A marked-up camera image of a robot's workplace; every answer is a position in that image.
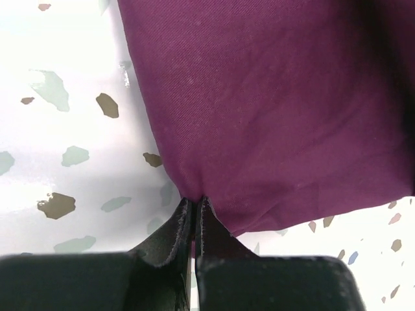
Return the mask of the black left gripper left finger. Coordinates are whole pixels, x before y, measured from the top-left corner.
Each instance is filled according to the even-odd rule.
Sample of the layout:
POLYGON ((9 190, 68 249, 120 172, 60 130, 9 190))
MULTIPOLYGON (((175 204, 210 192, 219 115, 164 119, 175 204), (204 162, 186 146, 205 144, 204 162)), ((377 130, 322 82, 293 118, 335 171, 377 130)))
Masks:
POLYGON ((125 310, 190 309, 193 204, 182 199, 172 216, 128 254, 134 265, 125 310))

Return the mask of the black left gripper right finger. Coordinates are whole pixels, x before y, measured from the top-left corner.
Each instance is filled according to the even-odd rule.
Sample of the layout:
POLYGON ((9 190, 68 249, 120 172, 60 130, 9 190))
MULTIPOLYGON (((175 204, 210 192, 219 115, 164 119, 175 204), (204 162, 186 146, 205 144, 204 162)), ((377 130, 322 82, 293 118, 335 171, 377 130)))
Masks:
POLYGON ((197 205, 195 269, 201 310, 247 310, 252 304, 245 264, 259 259, 217 218, 210 199, 197 205))

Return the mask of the purple surgical cloth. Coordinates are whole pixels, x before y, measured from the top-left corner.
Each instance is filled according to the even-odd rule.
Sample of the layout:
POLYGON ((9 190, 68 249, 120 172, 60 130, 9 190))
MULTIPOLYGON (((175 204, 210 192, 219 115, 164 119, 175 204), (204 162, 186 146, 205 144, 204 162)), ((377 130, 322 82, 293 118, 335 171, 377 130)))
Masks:
POLYGON ((235 235, 414 194, 413 1, 120 1, 163 166, 235 235))

